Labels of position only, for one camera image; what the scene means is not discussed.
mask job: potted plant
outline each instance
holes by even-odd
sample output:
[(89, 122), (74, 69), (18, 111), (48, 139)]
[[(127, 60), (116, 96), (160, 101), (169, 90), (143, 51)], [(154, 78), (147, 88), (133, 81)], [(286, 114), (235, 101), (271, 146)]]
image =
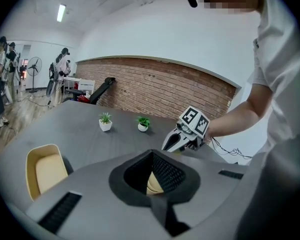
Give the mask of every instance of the potted plant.
[(112, 126), (112, 122), (110, 121), (111, 115), (109, 113), (102, 113), (99, 115), (99, 125), (103, 132), (109, 131)]
[(150, 125), (149, 118), (138, 116), (137, 121), (139, 122), (138, 129), (140, 132), (145, 132), (146, 130), (148, 130)]

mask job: wire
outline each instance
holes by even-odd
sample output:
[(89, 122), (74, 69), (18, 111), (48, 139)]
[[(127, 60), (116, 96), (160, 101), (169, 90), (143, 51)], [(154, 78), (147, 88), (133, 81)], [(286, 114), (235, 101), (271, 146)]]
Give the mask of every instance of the wire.
[[(219, 148), (221, 148), (223, 151), (226, 152), (225, 154), (220, 154), (220, 153), (217, 151), (217, 149), (216, 149), (216, 147), (215, 147), (215, 144), (214, 144), (214, 141), (215, 141), (215, 144), (216, 144), (217, 146), (219, 146)], [(239, 156), (241, 156), (243, 159), (246, 159), (246, 160), (249, 160), (249, 159), (252, 158), (252, 156), (243, 155), (243, 154), (241, 153), (241, 151), (240, 151), (238, 148), (234, 148), (232, 151), (228, 151), (228, 150), (224, 149), (224, 148), (221, 146), (221, 144), (220, 144), (214, 137), (211, 138), (211, 142), (212, 142), (213, 149), (214, 149), (215, 152), (217, 152), (220, 156), (225, 156), (225, 155), (227, 155), (227, 154), (230, 154), (230, 155), (232, 155), (232, 156), (234, 156), (234, 157), (237, 156), (237, 155), (239, 155)]]
[(55, 91), (59, 91), (59, 90), (60, 90), (60, 88), (61, 88), (61, 86), (62, 86), (62, 84), (60, 84), (59, 88), (58, 88), (58, 89), (56, 89)]
[(12, 127), (9, 127), (9, 129), (13, 130), (14, 136), (17, 136), (17, 134), (16, 134), (16, 130), (15, 130), (14, 128), (12, 128)]
[(37, 104), (39, 107), (47, 107), (47, 106), (48, 106), (48, 105), (40, 105), (40, 104), (38, 104), (38, 103), (36, 103), (36, 102), (30, 100), (30, 99), (28, 99), (28, 101), (29, 101), (29, 102), (32, 102), (32, 103), (34, 103), (34, 104)]
[(42, 96), (33, 96), (33, 95), (29, 95), (29, 96), (26, 96), (24, 97), (22, 100), (18, 101), (18, 102), (23, 102), (25, 99), (27, 98), (41, 98), (41, 97), (45, 97), (46, 95), (42, 95)]

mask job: fluorescent light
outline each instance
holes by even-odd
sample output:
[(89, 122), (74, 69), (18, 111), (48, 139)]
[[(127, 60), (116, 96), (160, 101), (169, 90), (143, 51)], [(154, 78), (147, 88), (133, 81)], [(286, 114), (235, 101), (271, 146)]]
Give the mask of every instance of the fluorescent light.
[(66, 6), (64, 4), (60, 4), (59, 11), (58, 11), (58, 16), (56, 17), (57, 22), (62, 21), (62, 17), (64, 16), (65, 10), (66, 10)]

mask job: wooden floor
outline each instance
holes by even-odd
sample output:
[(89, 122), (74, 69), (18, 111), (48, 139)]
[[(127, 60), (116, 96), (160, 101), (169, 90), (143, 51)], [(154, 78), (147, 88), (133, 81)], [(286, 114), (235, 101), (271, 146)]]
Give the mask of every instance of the wooden floor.
[(4, 114), (9, 120), (9, 125), (0, 128), (0, 154), (19, 132), (27, 128), (46, 111), (53, 109), (51, 106), (47, 106), (50, 99), (46, 97), (46, 90), (39, 90), (35, 93), (22, 91), (20, 99), (20, 102), (4, 107)]

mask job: chair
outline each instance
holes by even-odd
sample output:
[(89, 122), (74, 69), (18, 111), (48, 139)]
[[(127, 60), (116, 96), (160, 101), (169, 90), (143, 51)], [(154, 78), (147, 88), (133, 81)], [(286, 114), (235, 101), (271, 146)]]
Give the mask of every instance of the chair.
[(26, 185), (31, 199), (34, 201), (72, 172), (69, 161), (61, 156), (55, 144), (32, 149), (25, 162)]
[[(91, 94), (91, 96), (88, 99), (90, 101), (89, 103), (93, 104), (93, 105), (96, 105), (97, 101), (100, 99), (100, 97), (102, 96), (102, 94), (104, 94), (104, 92), (106, 90), (108, 90), (110, 88), (110, 86), (112, 84), (114, 84), (115, 82), (116, 82), (116, 79), (114, 77), (107, 77), (104, 80), (104, 83), (101, 84), (100, 87), (97, 90), (95, 90), (94, 93)], [(63, 100), (63, 102), (68, 101), (68, 100), (78, 101), (78, 97), (80, 95), (84, 95), (85, 94), (82, 90), (76, 90), (76, 89), (66, 89), (66, 92), (70, 93), (70, 94), (73, 94), (73, 98), (70, 98), (70, 97), (65, 98)]]
[(95, 89), (95, 83), (96, 83), (96, 81), (94, 81), (94, 80), (80, 79), (78, 90), (79, 91), (91, 91), (91, 94), (92, 94)]

